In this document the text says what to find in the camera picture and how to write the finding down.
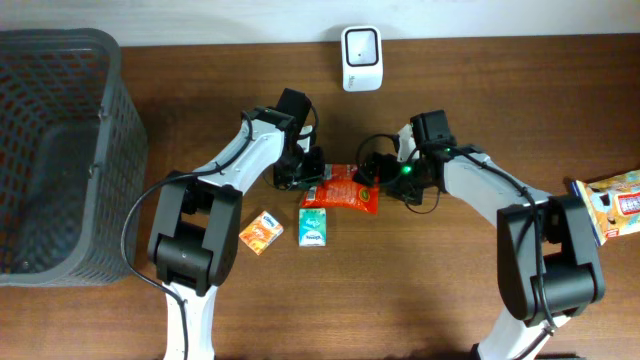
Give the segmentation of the red candy bag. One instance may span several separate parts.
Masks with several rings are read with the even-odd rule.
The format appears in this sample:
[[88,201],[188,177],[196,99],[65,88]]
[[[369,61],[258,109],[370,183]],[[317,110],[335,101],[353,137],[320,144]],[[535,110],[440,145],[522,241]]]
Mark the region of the red candy bag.
[[321,184],[311,187],[303,196],[302,208],[349,208],[377,215],[379,189],[354,180],[358,167],[354,164],[327,164]]

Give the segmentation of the green tissue pack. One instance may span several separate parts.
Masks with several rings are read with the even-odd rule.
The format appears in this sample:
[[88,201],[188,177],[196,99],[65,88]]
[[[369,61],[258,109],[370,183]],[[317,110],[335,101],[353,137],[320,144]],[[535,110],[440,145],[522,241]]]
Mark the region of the green tissue pack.
[[324,208],[301,208],[299,210],[300,247],[324,247],[327,242],[326,210]]

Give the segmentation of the orange tissue pack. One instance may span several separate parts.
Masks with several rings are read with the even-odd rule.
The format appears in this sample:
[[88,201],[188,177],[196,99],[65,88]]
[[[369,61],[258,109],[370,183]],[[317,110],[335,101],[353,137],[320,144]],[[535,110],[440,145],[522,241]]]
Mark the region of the orange tissue pack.
[[243,231],[239,239],[256,255],[261,255],[284,231],[284,227],[267,211],[260,213]]

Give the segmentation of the yellow snack bag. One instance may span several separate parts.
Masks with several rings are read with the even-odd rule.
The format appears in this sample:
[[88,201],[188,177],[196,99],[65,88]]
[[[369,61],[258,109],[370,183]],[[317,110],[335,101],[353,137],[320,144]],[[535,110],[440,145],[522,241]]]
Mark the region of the yellow snack bag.
[[639,171],[586,183],[574,180],[572,192],[587,207],[596,244],[639,231]]

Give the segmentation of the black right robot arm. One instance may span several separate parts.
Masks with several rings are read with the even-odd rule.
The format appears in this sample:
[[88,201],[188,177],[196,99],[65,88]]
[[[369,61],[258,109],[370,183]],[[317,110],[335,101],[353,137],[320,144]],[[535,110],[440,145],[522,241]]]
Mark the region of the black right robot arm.
[[407,208],[435,187],[497,231],[497,283],[504,304],[473,359],[533,359],[556,331],[602,300],[605,281],[588,209],[571,193],[552,195],[461,145],[444,111],[420,113],[389,135],[391,154],[357,153],[356,180],[384,189]]

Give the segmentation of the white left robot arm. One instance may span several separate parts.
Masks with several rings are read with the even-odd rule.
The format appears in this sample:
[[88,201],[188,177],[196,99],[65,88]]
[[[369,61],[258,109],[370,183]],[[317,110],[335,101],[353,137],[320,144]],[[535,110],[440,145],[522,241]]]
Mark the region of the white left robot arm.
[[211,161],[172,172],[160,191],[147,255],[167,300],[167,359],[212,359],[215,297],[233,266],[244,195],[266,169],[273,186],[306,191],[323,180],[317,113],[286,88],[273,107],[241,115],[241,128]]

